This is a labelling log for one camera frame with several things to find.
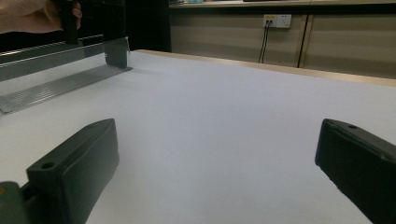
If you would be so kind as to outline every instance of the white tabletop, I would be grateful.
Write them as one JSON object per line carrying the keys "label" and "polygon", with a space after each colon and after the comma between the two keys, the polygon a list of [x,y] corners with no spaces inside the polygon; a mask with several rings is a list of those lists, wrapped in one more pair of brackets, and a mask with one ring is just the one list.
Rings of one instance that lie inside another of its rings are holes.
{"label": "white tabletop", "polygon": [[0,116],[0,181],[114,118],[120,167],[88,223],[370,223],[315,165],[318,134],[339,119],[396,144],[395,87],[164,55]]}

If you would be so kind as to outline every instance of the wall outlet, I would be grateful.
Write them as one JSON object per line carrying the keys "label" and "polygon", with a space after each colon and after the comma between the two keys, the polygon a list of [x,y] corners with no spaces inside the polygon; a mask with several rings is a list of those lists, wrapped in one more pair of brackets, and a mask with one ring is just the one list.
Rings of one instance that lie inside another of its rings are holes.
{"label": "wall outlet", "polygon": [[276,27],[276,17],[277,15],[264,15],[264,22],[262,24],[262,27],[265,27],[267,22],[271,22],[270,27]]}
{"label": "wall outlet", "polygon": [[290,28],[291,15],[277,15],[276,28]]}
{"label": "wall outlet", "polygon": [[265,27],[267,22],[271,22],[269,27],[274,28],[290,28],[291,15],[264,15],[262,27]]}

